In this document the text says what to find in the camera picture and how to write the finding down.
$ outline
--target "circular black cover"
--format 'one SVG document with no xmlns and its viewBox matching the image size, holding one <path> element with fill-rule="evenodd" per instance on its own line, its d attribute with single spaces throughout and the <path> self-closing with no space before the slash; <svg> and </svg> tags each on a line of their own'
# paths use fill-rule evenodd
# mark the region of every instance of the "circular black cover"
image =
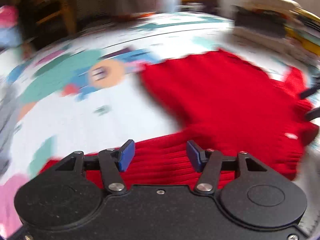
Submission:
<svg viewBox="0 0 320 240">
<path fill-rule="evenodd" d="M 298 220 L 307 207 L 303 191 L 280 174 L 249 172 L 227 184 L 220 201 L 236 219 L 275 228 Z"/>
<path fill-rule="evenodd" d="M 101 202 L 92 182 L 71 172 L 34 179 L 21 187 L 14 199 L 20 218 L 43 229 L 63 229 L 82 223 Z"/>
</svg>

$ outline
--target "blue gripper pad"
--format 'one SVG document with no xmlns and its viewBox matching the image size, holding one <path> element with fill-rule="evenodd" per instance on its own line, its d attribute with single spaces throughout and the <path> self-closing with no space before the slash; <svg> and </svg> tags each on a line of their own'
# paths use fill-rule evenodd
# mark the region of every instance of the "blue gripper pad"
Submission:
<svg viewBox="0 0 320 240">
<path fill-rule="evenodd" d="M 199 146 L 194 141 L 187 141 L 187 156 L 189 161 L 196 172 L 202 172 L 204 166 L 200 161 L 198 148 Z"/>
<path fill-rule="evenodd" d="M 133 140 L 127 140 L 127 142 L 122 145 L 119 150 L 120 160 L 118 162 L 118 169 L 120 172 L 126 171 L 129 167 L 130 162 L 134 157 L 135 144 Z"/>
</svg>

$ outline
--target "cartoon eye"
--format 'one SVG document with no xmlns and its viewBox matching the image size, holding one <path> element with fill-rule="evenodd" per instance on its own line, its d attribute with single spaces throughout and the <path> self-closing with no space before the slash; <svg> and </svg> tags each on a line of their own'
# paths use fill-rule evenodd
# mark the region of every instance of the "cartoon eye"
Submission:
<svg viewBox="0 0 320 240">
<path fill-rule="evenodd" d="M 96 69 L 92 70 L 92 78 L 93 80 L 101 80 L 107 76 L 106 67 L 97 67 Z"/>
</svg>

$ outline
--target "red ribbed fabric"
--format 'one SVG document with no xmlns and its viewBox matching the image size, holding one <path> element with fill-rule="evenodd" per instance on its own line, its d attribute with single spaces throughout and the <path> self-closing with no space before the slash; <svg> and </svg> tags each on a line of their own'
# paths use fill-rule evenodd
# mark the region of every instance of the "red ribbed fabric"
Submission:
<svg viewBox="0 0 320 240">
<path fill-rule="evenodd" d="M 304 146 L 318 132 L 318 126 L 304 120 L 312 105 L 298 97 L 305 86 L 301 71 L 294 67 L 284 82 L 278 82 L 251 63 L 219 50 L 146 66 L 141 79 L 185 128 L 136 143 L 135 157 L 122 174 L 128 186 L 193 187 L 199 174 L 186 157 L 190 139 L 224 155 L 247 151 L 293 179 Z M 88 172 L 87 177 L 102 186 L 99 172 Z M 232 172 L 221 174 L 219 186 L 232 179 Z"/>
</svg>

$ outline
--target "silver screw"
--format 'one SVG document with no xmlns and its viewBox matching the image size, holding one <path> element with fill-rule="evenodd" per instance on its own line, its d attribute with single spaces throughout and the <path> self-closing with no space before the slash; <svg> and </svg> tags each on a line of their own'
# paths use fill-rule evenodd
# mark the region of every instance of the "silver screw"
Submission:
<svg viewBox="0 0 320 240">
<path fill-rule="evenodd" d="M 159 195 L 163 195 L 164 193 L 165 193 L 165 191 L 163 189 L 157 190 L 157 194 L 159 194 Z"/>
<path fill-rule="evenodd" d="M 124 189 L 124 185 L 121 183 L 111 183 L 108 188 L 112 191 L 121 191 Z"/>
<path fill-rule="evenodd" d="M 299 237 L 294 234 L 288 236 L 288 240 L 298 240 L 298 239 L 299 239 Z"/>
<path fill-rule="evenodd" d="M 210 191 L 213 189 L 211 184 L 208 183 L 200 183 L 197 185 L 197 189 L 200 191 Z"/>
</svg>

